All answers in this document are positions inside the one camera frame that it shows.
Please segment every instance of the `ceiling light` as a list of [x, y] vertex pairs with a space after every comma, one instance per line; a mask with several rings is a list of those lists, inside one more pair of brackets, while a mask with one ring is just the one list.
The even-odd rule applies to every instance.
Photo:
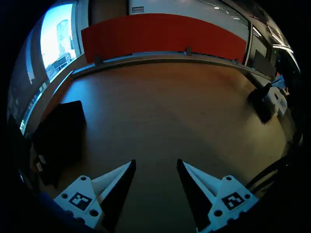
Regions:
[[286, 47], [286, 46], [283, 46], [283, 45], [272, 45], [273, 48], [278, 48], [278, 49], [284, 49], [286, 51], [289, 51], [289, 52], [292, 52], [293, 53], [293, 50], [291, 50], [290, 48]]
[[269, 31], [271, 32], [271, 34], [273, 33], [273, 31], [272, 31], [272, 28], [269, 26], [269, 25], [267, 25], [268, 26], [268, 28], [269, 28]]
[[258, 38], [260, 37], [260, 35], [258, 35], [255, 31], [253, 31], [253, 34], [257, 36]]
[[289, 52], [289, 55], [292, 57], [292, 59], [293, 59], [294, 63], [296, 64], [296, 66], [297, 66], [297, 68], [298, 68], [298, 70], [299, 70], [299, 72], [300, 72], [300, 69], [299, 69], [298, 63], [297, 63], [296, 59], [294, 58], [294, 55], [293, 55], [291, 52]]
[[283, 43], [283, 41], [281, 41], [275, 34], [273, 34], [272, 33], [272, 36], [274, 37], [274, 39], [276, 39], [281, 45], [285, 45], [284, 43]]
[[259, 36], [261, 36], [261, 34], [259, 33], [259, 31], [258, 31], [255, 27], [253, 27], [253, 30], [254, 30]]

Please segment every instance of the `wall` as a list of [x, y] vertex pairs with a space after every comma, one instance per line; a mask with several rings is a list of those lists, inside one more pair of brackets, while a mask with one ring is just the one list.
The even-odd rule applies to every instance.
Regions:
[[278, 58], [278, 51], [276, 49], [273, 49], [272, 48], [272, 51], [271, 51], [271, 59], [270, 59], [270, 63], [275, 66], [276, 64], [276, 59]]
[[90, 0], [90, 25], [126, 16], [127, 0]]
[[246, 45], [246, 41], [219, 26], [175, 14], [137, 14], [106, 20], [84, 29], [82, 39], [88, 63], [96, 56], [106, 60], [139, 52], [178, 52], [187, 47], [192, 52], [242, 62]]
[[73, 43], [73, 48], [75, 49], [75, 55], [78, 56], [81, 54], [81, 48], [79, 44], [79, 33], [77, 29], [77, 8], [78, 8], [78, 3], [75, 2], [72, 5], [72, 10], [71, 10], [71, 33], [72, 33], [72, 43]]
[[53, 80], [53, 82], [46, 88], [46, 90], [42, 93], [41, 97], [34, 105], [30, 117], [28, 119], [25, 135], [32, 134], [35, 129], [38, 127], [43, 112], [50, 102], [54, 91], [57, 89], [59, 84], [63, 81], [63, 79], [74, 69], [86, 66], [85, 55], [80, 55], [75, 61], [67, 65]]
[[133, 14], [132, 7], [144, 7], [144, 13], [177, 14], [200, 19], [226, 29], [248, 42], [248, 21], [217, 0], [129, 0], [130, 14]]
[[87, 28], [89, 24], [89, 0], [78, 0], [77, 3], [77, 14], [76, 14], [76, 21], [77, 21], [77, 38], [78, 38], [78, 44], [80, 47], [79, 54], [84, 53], [84, 48], [82, 44], [82, 35], [81, 31], [84, 28]]
[[255, 35], [253, 35], [252, 46], [250, 49], [250, 56], [248, 58], [248, 63], [247, 63], [247, 66], [249, 67], [251, 67], [253, 64], [253, 59], [254, 59], [256, 50], [258, 50], [258, 52], [260, 52], [264, 57], [267, 54], [267, 48], [265, 47], [265, 45]]

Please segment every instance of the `glass wall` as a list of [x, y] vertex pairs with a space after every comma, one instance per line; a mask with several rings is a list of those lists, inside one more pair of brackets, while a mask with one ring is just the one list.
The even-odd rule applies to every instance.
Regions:
[[73, 4], [53, 7], [44, 16], [41, 54], [50, 81], [76, 58], [71, 29], [72, 7]]

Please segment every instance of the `sky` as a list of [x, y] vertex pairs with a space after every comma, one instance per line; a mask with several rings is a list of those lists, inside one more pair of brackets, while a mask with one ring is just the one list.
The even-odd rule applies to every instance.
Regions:
[[54, 7], [45, 14], [41, 29], [41, 54], [44, 67], [47, 68], [59, 57], [56, 27], [64, 19], [68, 19], [68, 30], [71, 35], [72, 4]]

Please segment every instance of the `screw hole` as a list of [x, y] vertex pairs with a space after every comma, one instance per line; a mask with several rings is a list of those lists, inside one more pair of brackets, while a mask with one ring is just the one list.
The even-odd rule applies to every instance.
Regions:
[[214, 212], [214, 215], [216, 217], [220, 217], [222, 215], [222, 211], [221, 210], [217, 210], [217, 211]]
[[96, 210], [90, 210], [90, 215], [96, 217], [98, 215], [98, 212]]
[[229, 218], [229, 219], [227, 220], [227, 224], [231, 224], [231, 223], [233, 223], [233, 221], [234, 221], [233, 218]]
[[67, 210], [66, 212], [67, 212], [70, 216], [73, 217], [73, 212], [71, 212], [70, 210]]
[[81, 217], [77, 217], [76, 218], [78, 220], [79, 223], [85, 224], [85, 220]]

